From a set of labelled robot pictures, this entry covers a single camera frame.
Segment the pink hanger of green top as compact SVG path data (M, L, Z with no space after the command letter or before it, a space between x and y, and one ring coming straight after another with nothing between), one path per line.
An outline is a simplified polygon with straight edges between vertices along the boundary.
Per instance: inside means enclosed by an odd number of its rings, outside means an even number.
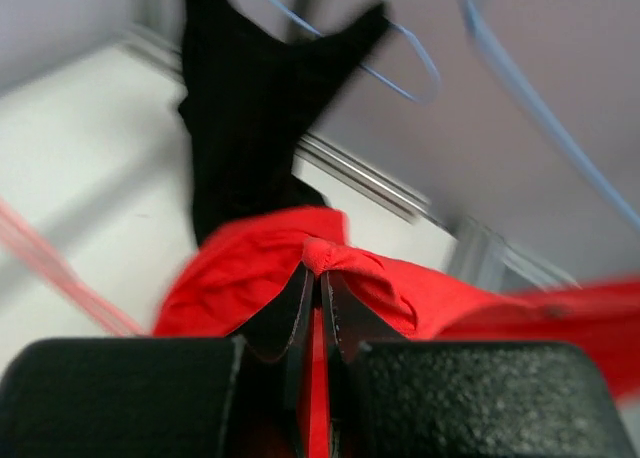
M1 201L1 243L106 332L120 337L147 334L129 315L86 285L57 250L4 201Z

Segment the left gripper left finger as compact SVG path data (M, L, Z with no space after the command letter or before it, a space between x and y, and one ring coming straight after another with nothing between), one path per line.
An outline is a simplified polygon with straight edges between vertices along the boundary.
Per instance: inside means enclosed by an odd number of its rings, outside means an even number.
M55 338L1 380L5 457L302 457L314 279L223 338Z

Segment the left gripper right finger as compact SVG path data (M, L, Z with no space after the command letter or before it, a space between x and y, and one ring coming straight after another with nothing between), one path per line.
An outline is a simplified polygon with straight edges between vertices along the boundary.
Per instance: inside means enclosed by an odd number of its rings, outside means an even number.
M412 342L320 279L333 457L631 457L595 364L557 342Z

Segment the red tank top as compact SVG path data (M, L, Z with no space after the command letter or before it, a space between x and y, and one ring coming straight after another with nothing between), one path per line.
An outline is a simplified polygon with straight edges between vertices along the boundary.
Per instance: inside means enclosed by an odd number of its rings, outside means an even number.
M282 292L299 265L342 272L350 291L412 341L551 339L581 348L616 398L639 392L637 281L520 296L351 247L345 215L298 206L228 222L204 240L163 300L156 337L223 337Z

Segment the blue hanger of red top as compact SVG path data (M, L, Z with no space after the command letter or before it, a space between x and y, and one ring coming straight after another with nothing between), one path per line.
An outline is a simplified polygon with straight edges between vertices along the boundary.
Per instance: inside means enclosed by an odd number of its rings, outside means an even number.
M634 232L639 214L602 174L573 136L554 115L502 46L475 0L459 0L467 35L498 82L553 143L557 152Z

